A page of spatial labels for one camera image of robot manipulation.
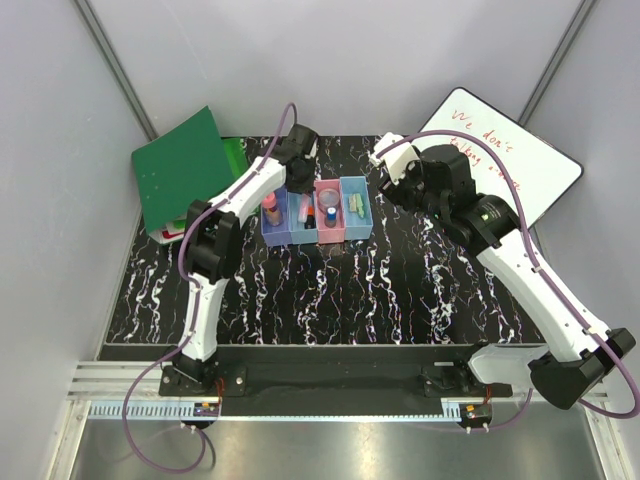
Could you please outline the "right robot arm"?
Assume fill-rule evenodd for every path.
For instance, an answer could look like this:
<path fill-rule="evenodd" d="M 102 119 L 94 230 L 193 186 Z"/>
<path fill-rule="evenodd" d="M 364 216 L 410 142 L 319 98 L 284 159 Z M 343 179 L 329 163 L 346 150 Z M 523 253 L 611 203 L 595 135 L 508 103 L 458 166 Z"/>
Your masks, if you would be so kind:
<path fill-rule="evenodd" d="M 625 329 L 590 314 L 534 248 L 523 202 L 506 171 L 486 174 L 454 144 L 418 150 L 393 135 L 378 143 L 371 163 L 387 170 L 380 192 L 408 212 L 434 218 L 448 238 L 493 273 L 542 333 L 538 347 L 486 344 L 454 371 L 466 396 L 488 385 L 535 390 L 568 410 L 635 346 Z"/>

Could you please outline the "light blue plastic bin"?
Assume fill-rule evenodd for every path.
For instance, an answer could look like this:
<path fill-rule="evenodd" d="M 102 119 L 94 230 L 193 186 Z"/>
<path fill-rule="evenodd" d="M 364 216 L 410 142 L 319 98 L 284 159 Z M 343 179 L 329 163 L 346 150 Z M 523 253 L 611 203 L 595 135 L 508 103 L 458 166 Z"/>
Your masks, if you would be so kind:
<path fill-rule="evenodd" d="M 289 220 L 288 225 L 291 232 L 292 244 L 295 245 L 303 245 L 303 244 L 316 244 L 318 242 L 318 230 L 309 229 L 306 230 L 304 228 L 304 224 L 298 222 L 298 207 L 300 202 L 300 196 L 302 194 L 291 193 L 288 192 L 288 208 L 289 208 Z M 315 210 L 315 203 L 310 194 L 311 203 Z"/>

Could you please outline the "green stapler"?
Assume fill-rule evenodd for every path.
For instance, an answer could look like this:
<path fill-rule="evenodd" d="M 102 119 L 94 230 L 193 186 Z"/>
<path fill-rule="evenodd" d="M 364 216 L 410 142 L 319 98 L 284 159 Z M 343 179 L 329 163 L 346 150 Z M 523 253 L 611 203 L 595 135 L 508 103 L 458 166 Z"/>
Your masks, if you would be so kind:
<path fill-rule="evenodd" d="M 361 219 L 364 219 L 366 215 L 366 210 L 364 207 L 364 201 L 362 199 L 362 196 L 359 193 L 355 195 L 355 203 L 356 203 L 356 211 L 358 213 L 358 216 Z"/>

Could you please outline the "orange capped black highlighter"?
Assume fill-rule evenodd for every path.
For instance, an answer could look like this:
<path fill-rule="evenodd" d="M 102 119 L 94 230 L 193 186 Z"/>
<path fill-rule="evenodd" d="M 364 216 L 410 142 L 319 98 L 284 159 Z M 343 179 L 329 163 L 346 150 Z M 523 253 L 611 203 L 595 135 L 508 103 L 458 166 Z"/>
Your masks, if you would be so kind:
<path fill-rule="evenodd" d="M 307 209 L 307 216 L 304 223 L 304 228 L 306 230 L 316 228 L 315 210 L 313 206 L 309 206 Z"/>

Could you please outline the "blue capped small bottle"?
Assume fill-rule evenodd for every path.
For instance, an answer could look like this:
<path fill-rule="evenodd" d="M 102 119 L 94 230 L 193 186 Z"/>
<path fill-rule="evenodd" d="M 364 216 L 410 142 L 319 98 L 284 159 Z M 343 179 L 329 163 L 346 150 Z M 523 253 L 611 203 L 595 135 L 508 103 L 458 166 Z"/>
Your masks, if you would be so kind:
<path fill-rule="evenodd" d="M 338 209 L 336 207 L 328 207 L 325 214 L 324 225 L 328 229 L 338 227 Z"/>

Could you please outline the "pink highlighter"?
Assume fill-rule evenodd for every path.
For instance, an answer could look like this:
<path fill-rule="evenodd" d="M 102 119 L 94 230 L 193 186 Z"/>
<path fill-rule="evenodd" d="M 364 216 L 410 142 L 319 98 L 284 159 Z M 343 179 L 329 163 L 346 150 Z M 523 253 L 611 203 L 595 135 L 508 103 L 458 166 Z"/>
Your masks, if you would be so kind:
<path fill-rule="evenodd" d="M 305 224 L 308 217 L 309 207 L 312 205 L 311 197 L 308 194 L 302 194 L 300 196 L 300 202 L 298 207 L 298 222 Z"/>

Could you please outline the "pink capped marker bottle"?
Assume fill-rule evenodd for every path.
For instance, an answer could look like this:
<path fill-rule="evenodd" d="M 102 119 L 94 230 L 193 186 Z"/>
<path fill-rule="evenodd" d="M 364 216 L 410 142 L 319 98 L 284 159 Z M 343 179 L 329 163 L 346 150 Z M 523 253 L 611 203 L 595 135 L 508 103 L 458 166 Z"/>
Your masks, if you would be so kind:
<path fill-rule="evenodd" d="M 267 222 L 277 227 L 282 224 L 283 218 L 277 202 L 277 196 L 274 192 L 268 194 L 261 202 L 263 212 Z"/>

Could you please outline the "grey glitter jar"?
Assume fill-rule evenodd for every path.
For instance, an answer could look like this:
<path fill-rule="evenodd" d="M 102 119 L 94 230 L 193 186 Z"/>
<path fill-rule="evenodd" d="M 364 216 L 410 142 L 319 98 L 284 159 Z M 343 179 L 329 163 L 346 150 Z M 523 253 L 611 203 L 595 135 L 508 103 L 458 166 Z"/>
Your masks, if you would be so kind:
<path fill-rule="evenodd" d="M 340 204 L 340 193 L 333 188 L 325 188 L 318 192 L 318 203 L 323 210 L 337 208 Z"/>

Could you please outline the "purple plastic bin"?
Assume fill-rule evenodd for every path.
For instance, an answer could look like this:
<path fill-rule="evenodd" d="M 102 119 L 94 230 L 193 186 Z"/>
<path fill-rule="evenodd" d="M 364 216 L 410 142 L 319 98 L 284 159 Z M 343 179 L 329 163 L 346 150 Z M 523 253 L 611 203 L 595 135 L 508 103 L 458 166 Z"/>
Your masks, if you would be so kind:
<path fill-rule="evenodd" d="M 292 243 L 291 232 L 288 225 L 289 208 L 287 190 L 281 187 L 274 191 L 277 202 L 277 213 L 280 214 L 281 222 L 274 225 L 272 220 L 274 215 L 264 207 L 261 207 L 261 234 L 268 247 L 286 246 Z"/>

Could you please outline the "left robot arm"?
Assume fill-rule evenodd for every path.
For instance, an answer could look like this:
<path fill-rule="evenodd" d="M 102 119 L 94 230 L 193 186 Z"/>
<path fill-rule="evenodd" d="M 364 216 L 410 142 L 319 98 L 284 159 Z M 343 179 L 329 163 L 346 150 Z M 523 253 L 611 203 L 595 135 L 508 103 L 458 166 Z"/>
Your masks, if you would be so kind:
<path fill-rule="evenodd" d="M 217 324 L 226 286 L 242 261 L 242 228 L 276 190 L 312 191 L 318 140 L 315 131 L 294 124 L 286 137 L 275 138 L 227 190 L 189 207 L 179 250 L 179 272 L 189 283 L 189 296 L 179 352 L 172 365 L 193 395 L 206 395 L 215 386 Z"/>

